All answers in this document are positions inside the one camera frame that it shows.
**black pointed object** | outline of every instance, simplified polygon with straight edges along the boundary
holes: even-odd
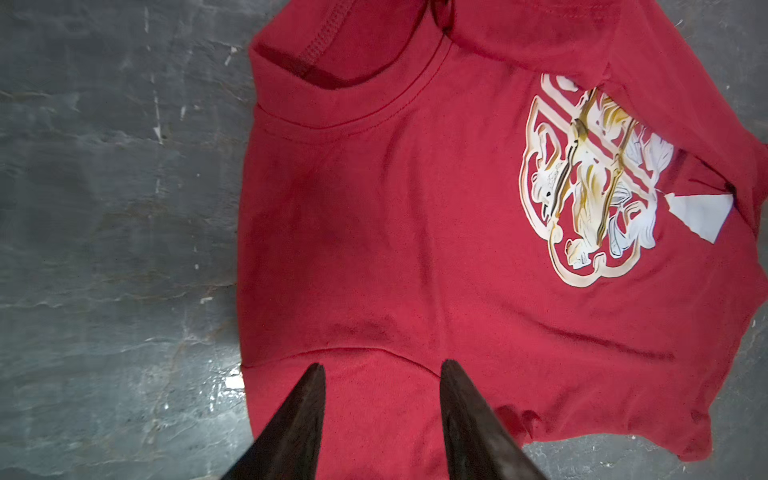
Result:
[[[313,363],[222,480],[313,480],[326,408],[326,371]]]
[[[455,360],[442,364],[440,411],[451,480],[546,480]]]

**gray floor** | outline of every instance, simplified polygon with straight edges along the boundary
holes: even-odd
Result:
[[[243,49],[283,2],[2,0],[0,478],[212,479],[250,444]],[[768,141],[768,2],[662,4]],[[766,313],[712,409],[710,460],[609,435],[528,453],[553,480],[765,478]]]

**t-shirt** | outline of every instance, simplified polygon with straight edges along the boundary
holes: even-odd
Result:
[[[710,454],[768,149],[653,0],[292,0],[249,53],[254,434],[321,362],[318,478],[447,478],[457,359],[521,444]]]

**gray stone surface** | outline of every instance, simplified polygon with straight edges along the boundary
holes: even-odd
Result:
[[[254,93],[284,0],[0,3],[0,478],[216,478],[250,444],[235,232]],[[768,3],[664,0],[768,141]],[[768,237],[760,252],[768,262]],[[763,308],[713,407],[715,453],[527,447],[553,478],[764,478]]]

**white and gold graphic print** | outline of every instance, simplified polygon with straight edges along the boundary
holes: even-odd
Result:
[[[656,245],[659,175],[674,147],[599,90],[543,75],[526,125],[520,196],[568,285],[615,278]]]

